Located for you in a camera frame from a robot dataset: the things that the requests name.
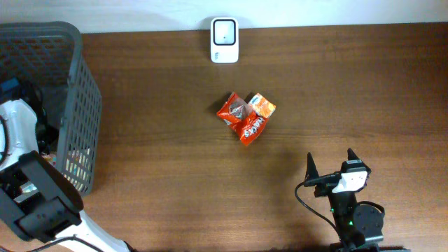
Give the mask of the orange tissue pack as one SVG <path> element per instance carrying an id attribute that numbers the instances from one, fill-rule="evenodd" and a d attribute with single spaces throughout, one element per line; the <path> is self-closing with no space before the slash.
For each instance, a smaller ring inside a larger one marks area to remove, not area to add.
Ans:
<path id="1" fill-rule="evenodd" d="M 276 106 L 263 97 L 260 93 L 255 94 L 248 105 L 258 116 L 269 118 L 275 112 Z"/>

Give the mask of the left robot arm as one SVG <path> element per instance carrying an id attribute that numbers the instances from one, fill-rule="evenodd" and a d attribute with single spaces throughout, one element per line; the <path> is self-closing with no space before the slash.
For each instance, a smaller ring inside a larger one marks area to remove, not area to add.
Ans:
<path id="1" fill-rule="evenodd" d="M 133 251 L 86 214 L 77 189 L 40 154 L 45 116 L 32 86 L 1 83 L 1 220 L 22 240 L 42 242 L 39 251 Z"/>

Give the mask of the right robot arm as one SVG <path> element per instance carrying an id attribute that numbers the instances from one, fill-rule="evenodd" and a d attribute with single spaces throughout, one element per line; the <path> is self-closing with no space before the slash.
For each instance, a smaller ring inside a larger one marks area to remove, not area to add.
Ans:
<path id="1" fill-rule="evenodd" d="M 381 247 L 384 240 L 385 208 L 370 201 L 358 201 L 359 193 L 367 185 L 371 169 L 354 153 L 347 150 L 347 160 L 339 171 L 319 175 L 311 153 L 307 154 L 307 169 L 304 181 L 296 186 L 313 187 L 315 197 L 327 197 L 334 221 L 311 208 L 297 193 L 302 206 L 322 218 L 336 231 L 339 241 L 329 245 L 330 251 L 406 251 L 399 246 Z"/>

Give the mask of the red snack bag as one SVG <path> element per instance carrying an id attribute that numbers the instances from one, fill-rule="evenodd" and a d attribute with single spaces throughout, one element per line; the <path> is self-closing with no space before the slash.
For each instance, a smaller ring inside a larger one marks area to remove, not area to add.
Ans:
<path id="1" fill-rule="evenodd" d="M 235 92 L 231 93 L 216 115 L 238 135 L 245 146 L 250 145 L 261 135 L 270 119 L 257 115 L 249 103 Z"/>

